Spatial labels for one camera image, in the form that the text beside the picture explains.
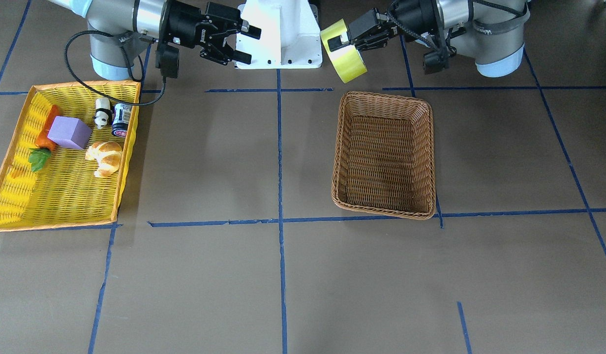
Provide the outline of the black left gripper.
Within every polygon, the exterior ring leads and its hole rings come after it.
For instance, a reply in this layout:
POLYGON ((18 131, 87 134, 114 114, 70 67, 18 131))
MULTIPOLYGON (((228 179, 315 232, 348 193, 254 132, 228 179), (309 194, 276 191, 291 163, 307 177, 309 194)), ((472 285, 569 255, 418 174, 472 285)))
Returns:
POLYGON ((385 10, 373 8, 348 25, 351 43, 360 52, 384 48, 400 34, 438 47, 438 30, 436 0, 393 0, 385 10))

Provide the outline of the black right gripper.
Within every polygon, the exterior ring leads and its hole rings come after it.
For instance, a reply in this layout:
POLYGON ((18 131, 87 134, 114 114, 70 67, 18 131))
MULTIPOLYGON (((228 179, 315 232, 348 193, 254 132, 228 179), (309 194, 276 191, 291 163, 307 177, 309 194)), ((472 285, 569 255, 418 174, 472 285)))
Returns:
POLYGON ((206 14, 195 6, 178 0, 169 0, 163 13, 160 28, 160 43, 175 43, 190 49, 202 47, 200 55, 220 65, 230 62, 250 64, 252 55, 225 44, 220 47, 215 39, 241 33, 259 40, 262 29, 252 26, 242 19, 242 12, 236 7, 208 2, 206 14))

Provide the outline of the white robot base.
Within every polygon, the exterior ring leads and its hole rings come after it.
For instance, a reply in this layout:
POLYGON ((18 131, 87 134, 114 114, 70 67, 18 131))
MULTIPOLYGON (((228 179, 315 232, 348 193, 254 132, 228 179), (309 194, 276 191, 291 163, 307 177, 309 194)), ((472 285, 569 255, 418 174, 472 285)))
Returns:
POLYGON ((242 19, 262 30, 259 39, 236 36, 236 50, 251 62, 241 70, 317 69, 323 63, 318 0, 247 0, 238 5, 242 19))

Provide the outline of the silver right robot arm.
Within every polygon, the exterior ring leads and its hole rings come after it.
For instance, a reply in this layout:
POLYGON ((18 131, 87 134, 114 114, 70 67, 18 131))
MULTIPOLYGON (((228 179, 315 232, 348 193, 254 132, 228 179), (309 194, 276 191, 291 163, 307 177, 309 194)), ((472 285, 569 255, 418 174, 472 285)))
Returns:
POLYGON ((85 18, 90 32, 92 67, 101 78, 130 78, 134 61, 156 43, 155 66, 164 78, 179 74, 179 47, 201 47, 200 56, 220 65, 250 63, 252 56, 233 49, 227 38, 244 34, 260 39, 262 30, 240 10, 215 2, 205 9, 179 0, 58 0, 58 6, 85 18))

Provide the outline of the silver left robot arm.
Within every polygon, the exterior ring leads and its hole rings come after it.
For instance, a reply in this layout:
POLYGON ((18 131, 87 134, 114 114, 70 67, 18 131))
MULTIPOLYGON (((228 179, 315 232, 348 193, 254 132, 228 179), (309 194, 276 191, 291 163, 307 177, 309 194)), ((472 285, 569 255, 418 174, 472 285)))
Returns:
POLYGON ((527 0, 394 0, 386 11, 373 8, 350 24, 339 20, 320 37, 344 83, 367 72, 362 52, 384 48, 397 36, 428 48, 425 74, 449 68, 461 55, 473 58, 481 75, 501 78, 521 63, 529 18, 527 0))

